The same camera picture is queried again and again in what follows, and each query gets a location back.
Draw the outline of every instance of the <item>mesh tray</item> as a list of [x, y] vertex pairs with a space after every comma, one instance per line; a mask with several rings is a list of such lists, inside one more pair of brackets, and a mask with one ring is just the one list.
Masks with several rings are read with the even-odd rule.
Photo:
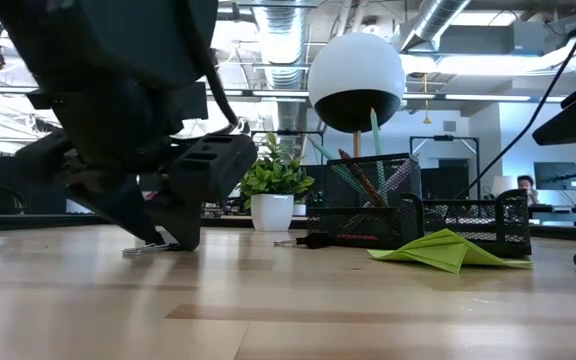
[[423, 211], [415, 195], [401, 195], [395, 207], [310, 208], [308, 234], [325, 233], [336, 246], [394, 250], [423, 236]]
[[426, 234], [450, 229], [499, 257], [531, 255], [528, 202], [523, 190], [495, 200], [424, 200]]

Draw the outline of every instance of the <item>green leaves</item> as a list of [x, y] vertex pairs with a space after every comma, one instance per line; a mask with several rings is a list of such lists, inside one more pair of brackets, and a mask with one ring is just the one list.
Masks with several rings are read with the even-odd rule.
[[248, 197], [246, 208], [250, 207], [250, 197], [258, 194], [305, 195], [314, 183], [300, 167], [301, 158], [294, 158], [289, 146], [279, 144], [277, 136], [268, 134], [269, 153], [257, 160], [241, 179], [241, 191]]

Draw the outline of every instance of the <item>pencil holder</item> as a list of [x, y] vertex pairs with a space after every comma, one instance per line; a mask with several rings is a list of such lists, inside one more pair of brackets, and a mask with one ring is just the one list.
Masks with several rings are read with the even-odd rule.
[[[356, 164], [388, 207], [394, 207], [402, 194], [421, 193], [421, 170], [410, 154], [359, 157]], [[383, 175], [380, 179], [380, 167]], [[367, 190], [349, 171], [344, 160], [329, 160], [324, 175], [324, 201], [328, 208], [368, 208], [373, 201]]]

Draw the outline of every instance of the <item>black mesh desk organizer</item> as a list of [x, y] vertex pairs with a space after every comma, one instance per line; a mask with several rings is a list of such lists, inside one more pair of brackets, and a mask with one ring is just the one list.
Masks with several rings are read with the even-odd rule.
[[[325, 169], [325, 207], [308, 209], [308, 234], [325, 233], [339, 246], [397, 249], [423, 236], [419, 194], [421, 172], [409, 154], [361, 157], [351, 160], [379, 192], [388, 207], [374, 207], [365, 191], [349, 182], [356, 178], [342, 160]], [[379, 189], [379, 163], [383, 187]]]
[[426, 235], [450, 229], [499, 257], [531, 255], [528, 201], [524, 190], [495, 200], [424, 200]]

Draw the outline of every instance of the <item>lamp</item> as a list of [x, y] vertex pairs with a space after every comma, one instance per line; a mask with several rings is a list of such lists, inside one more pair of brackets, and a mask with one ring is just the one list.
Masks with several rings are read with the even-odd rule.
[[495, 176], [495, 180], [492, 183], [491, 193], [494, 196], [499, 196], [508, 190], [516, 189], [517, 184], [515, 178], [512, 176]]
[[321, 120], [335, 130], [372, 129], [371, 110], [383, 125], [397, 111], [406, 74], [397, 50], [379, 36], [350, 33], [330, 41], [310, 67], [310, 101]]

